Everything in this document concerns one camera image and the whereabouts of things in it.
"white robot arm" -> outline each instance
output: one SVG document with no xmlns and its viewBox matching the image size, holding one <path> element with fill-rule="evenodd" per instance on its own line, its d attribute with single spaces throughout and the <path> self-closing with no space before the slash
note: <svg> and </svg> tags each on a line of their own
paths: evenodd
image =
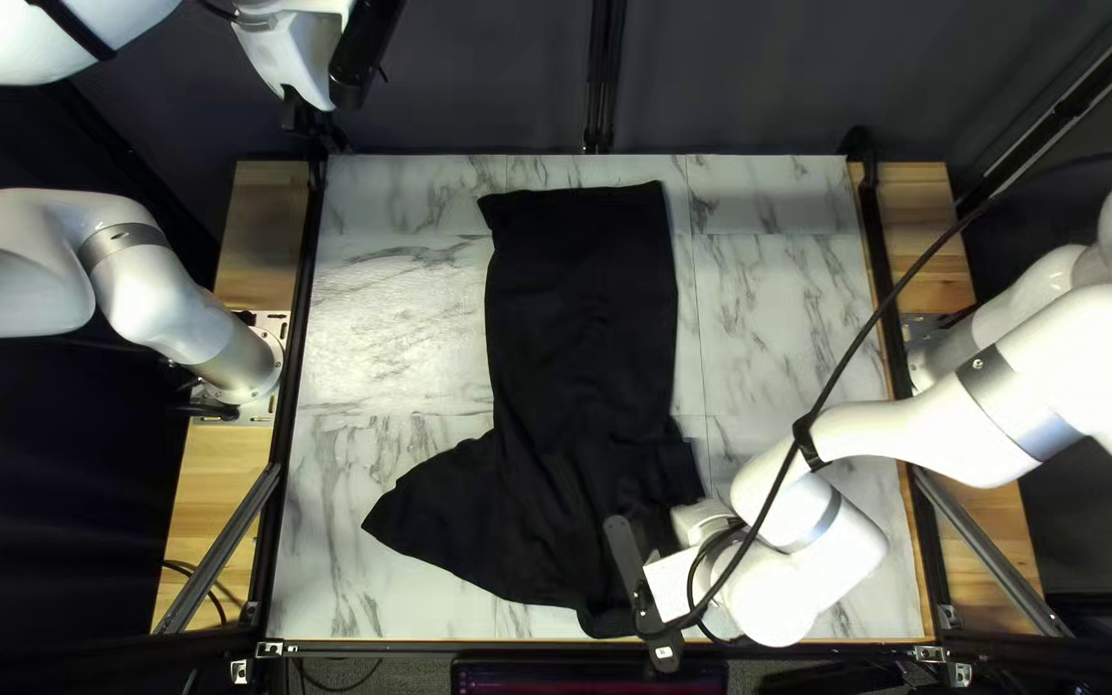
<svg viewBox="0 0 1112 695">
<path fill-rule="evenodd" d="M 123 338 L 203 377 L 219 401 L 249 403 L 277 383 L 279 345 L 193 284 L 138 202 L 0 190 L 0 338 L 76 330 L 96 307 Z"/>
<path fill-rule="evenodd" d="M 33 86 L 97 63 L 50 12 L 83 26 L 102 51 L 122 48 L 173 12 L 180 0 L 0 0 L 0 85 Z M 239 0 L 235 36 L 268 87 L 289 86 L 322 111 L 330 96 L 329 61 L 348 26 L 354 0 Z"/>
<path fill-rule="evenodd" d="M 936 359 L 919 364 L 943 365 L 945 374 L 932 377 L 917 396 L 845 403 L 816 417 L 810 435 L 818 457 L 894 457 L 967 485 L 995 487 L 1084 436 L 1112 454 L 1112 193 L 1098 246 L 1059 248 L 980 310 L 986 309 L 984 318 L 974 317 L 936 346 Z M 983 347 L 976 342 L 985 339 Z M 699 546 L 733 513 L 757 517 L 791 447 L 790 435 L 742 468 L 732 485 L 732 510 L 703 502 L 673 512 L 687 549 L 644 567 L 662 618 L 687 614 L 686 582 Z M 887 547 L 873 520 L 800 456 L 757 538 L 714 604 L 745 635 L 772 647 L 803 637 L 821 610 L 873 573 Z M 698 567 L 695 602 L 737 548 L 728 546 Z"/>
</svg>

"marble tabletop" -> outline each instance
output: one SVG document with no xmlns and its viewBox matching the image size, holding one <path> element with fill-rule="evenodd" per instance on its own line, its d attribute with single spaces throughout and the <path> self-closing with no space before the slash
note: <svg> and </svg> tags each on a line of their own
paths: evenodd
<svg viewBox="0 0 1112 695">
<path fill-rule="evenodd" d="M 662 181 L 672 214 L 672 415 L 708 493 L 724 497 L 737 467 L 811 406 L 873 308 L 841 157 L 332 157 L 271 637 L 587 639 L 570 609 L 505 602 L 395 553 L 359 524 L 410 467 L 492 427 L 492 238 L 476 199 L 644 181 Z M 886 383 L 871 339 L 832 403 L 878 398 Z M 810 637 L 922 637 L 897 466 L 855 459 L 820 475 L 877 522 L 890 553 Z"/>
</svg>

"black cable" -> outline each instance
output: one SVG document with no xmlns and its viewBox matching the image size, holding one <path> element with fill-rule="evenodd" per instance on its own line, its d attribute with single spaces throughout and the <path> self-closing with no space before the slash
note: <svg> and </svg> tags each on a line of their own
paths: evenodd
<svg viewBox="0 0 1112 695">
<path fill-rule="evenodd" d="M 193 418 L 221 418 L 226 421 L 239 419 L 239 406 L 226 406 L 222 403 L 175 403 L 167 408 Z"/>
<path fill-rule="evenodd" d="M 384 662 L 384 659 L 376 659 L 376 663 L 371 665 L 371 668 L 367 669 L 367 674 L 363 675 L 360 679 L 356 681 L 355 683 L 350 683 L 349 685 L 344 685 L 339 687 L 325 685 L 324 683 L 320 683 L 319 681 L 311 677 L 308 674 L 308 669 L 302 665 L 302 659 L 294 659 L 294 665 L 299 669 L 300 685 L 302 685 L 304 683 L 310 683 L 311 685 L 315 685 L 319 689 L 324 689 L 325 693 L 349 693 L 351 689 L 363 685 L 363 683 L 367 683 L 368 677 L 371 677 L 371 674 L 376 673 L 376 669 L 380 668 L 381 662 Z M 302 689 L 304 693 L 306 693 L 306 687 L 302 687 Z"/>
<path fill-rule="evenodd" d="M 180 567 L 185 567 L 186 569 L 189 569 L 189 570 L 192 570 L 192 572 L 195 572 L 196 569 L 198 569 L 199 566 L 200 566 L 200 565 L 195 565 L 195 564 L 188 563 L 186 560 L 166 560 L 166 562 L 169 563 L 169 564 L 172 564 L 172 565 L 178 565 Z M 242 599 L 239 598 L 238 596 L 235 596 L 234 592 L 230 592 L 229 589 L 227 589 L 226 585 L 221 584 L 220 579 L 214 579 L 212 585 L 216 586 L 218 589 L 220 589 L 225 594 L 226 599 L 228 599 L 231 604 L 234 604 L 234 606 L 236 608 L 242 608 L 244 607 Z"/>
<path fill-rule="evenodd" d="M 192 390 L 195 387 L 199 386 L 201 381 L 203 381 L 203 379 L 201 379 L 198 376 L 193 376 L 192 378 L 189 378 L 182 384 L 175 387 L 175 390 L 179 391 L 179 394 L 188 394 L 189 390 Z"/>
<path fill-rule="evenodd" d="M 38 336 L 30 338 L 0 338 L 0 348 L 38 348 L 47 344 L 76 345 L 81 348 L 97 348 L 99 350 L 113 350 L 116 353 L 153 354 L 143 345 L 132 345 L 130 342 L 102 342 L 100 340 L 86 340 L 83 338 L 70 338 L 66 336 Z"/>
<path fill-rule="evenodd" d="M 162 560 L 162 567 L 165 567 L 168 570 L 175 570 L 175 572 L 177 572 L 179 574 L 186 574 L 187 577 L 189 577 L 189 578 L 193 574 L 193 573 L 191 573 L 191 570 L 185 569 L 183 567 L 180 567 L 180 566 L 178 566 L 178 565 L 176 565 L 173 563 L 170 563 L 169 560 Z M 215 593 L 211 589 L 208 590 L 208 599 L 210 602 L 212 602 L 212 607 L 218 608 L 218 615 L 221 616 L 221 625 L 222 625 L 222 627 L 225 627 L 228 624 L 230 624 L 230 622 L 228 619 L 226 619 L 226 609 L 221 607 L 221 602 L 218 602 L 218 596 L 215 595 Z"/>
<path fill-rule="evenodd" d="M 191 673 L 187 674 L 187 683 L 182 684 L 182 693 L 180 695 L 188 695 L 191 693 L 191 687 L 195 685 L 195 676 L 200 673 L 200 669 L 191 669 Z"/>
<path fill-rule="evenodd" d="M 687 603 L 686 605 L 688 606 L 693 605 L 693 576 L 698 572 L 698 567 L 706 558 L 711 557 L 712 553 L 718 552 L 719 546 L 728 545 L 729 543 L 732 543 L 735 539 L 736 532 L 744 527 L 745 527 L 744 520 L 733 519 L 728 528 L 724 528 L 723 530 L 716 533 L 711 538 L 706 539 L 706 542 L 703 543 L 701 547 L 698 547 L 698 553 L 693 557 L 693 564 L 689 565 L 689 574 L 686 577 L 686 583 L 685 583 L 685 599 Z M 706 639 L 709 639 L 714 644 L 718 644 L 719 647 L 732 647 L 733 645 L 732 643 L 718 637 L 718 635 L 712 632 L 711 628 L 707 627 L 705 623 L 703 623 L 702 619 L 703 617 L 705 616 L 698 616 L 697 626 L 698 629 L 702 631 L 702 634 L 706 637 Z"/>
<path fill-rule="evenodd" d="M 239 11 L 238 10 L 230 11 L 230 10 L 226 10 L 225 8 L 219 8 L 217 6 L 214 6 L 214 3 L 210 2 L 210 0 L 195 0 L 195 3 L 197 6 L 199 6 L 199 7 L 201 7 L 201 8 L 205 8 L 207 11 L 209 11 L 214 16 L 217 16 L 218 18 L 221 18 L 222 20 L 226 20 L 227 22 L 232 22 L 232 21 L 238 21 L 239 20 Z"/>
</svg>

